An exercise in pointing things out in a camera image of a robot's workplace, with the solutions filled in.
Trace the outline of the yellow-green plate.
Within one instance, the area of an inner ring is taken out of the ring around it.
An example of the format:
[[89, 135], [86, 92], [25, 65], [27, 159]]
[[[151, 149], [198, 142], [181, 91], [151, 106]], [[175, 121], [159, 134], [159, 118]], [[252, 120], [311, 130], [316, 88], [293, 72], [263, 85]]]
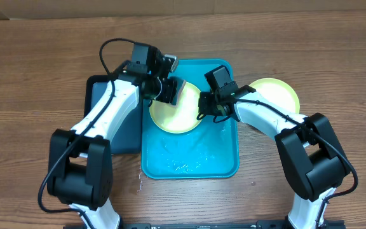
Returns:
[[182, 134], [200, 124], [197, 120], [200, 90], [187, 82], [182, 88], [177, 104], [154, 101], [149, 108], [152, 121], [165, 132]]
[[265, 99], [293, 113], [300, 112], [300, 102], [295, 90], [282, 80], [262, 78], [249, 84]]

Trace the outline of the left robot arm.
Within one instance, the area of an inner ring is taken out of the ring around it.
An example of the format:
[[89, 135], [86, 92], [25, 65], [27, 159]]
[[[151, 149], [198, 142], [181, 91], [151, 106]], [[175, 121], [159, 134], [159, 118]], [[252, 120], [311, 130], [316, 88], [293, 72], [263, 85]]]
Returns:
[[107, 86], [90, 112], [70, 130], [57, 129], [50, 139], [48, 171], [37, 195], [46, 190], [75, 212], [85, 228], [119, 228], [121, 217], [109, 200], [113, 173], [111, 141], [125, 118], [142, 100], [176, 104], [183, 82], [169, 78], [179, 64], [155, 46], [134, 43], [132, 59], [107, 71]]

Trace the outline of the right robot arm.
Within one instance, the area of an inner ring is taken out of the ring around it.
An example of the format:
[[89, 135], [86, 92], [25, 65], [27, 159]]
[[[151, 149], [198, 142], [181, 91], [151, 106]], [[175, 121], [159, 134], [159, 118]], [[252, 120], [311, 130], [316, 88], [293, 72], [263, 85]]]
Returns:
[[345, 228], [323, 215], [330, 199], [358, 186], [358, 176], [326, 116], [293, 113], [265, 99], [256, 89], [239, 87], [225, 66], [205, 73], [209, 91], [201, 92], [200, 120], [234, 119], [272, 138], [287, 182], [295, 193], [282, 228]]

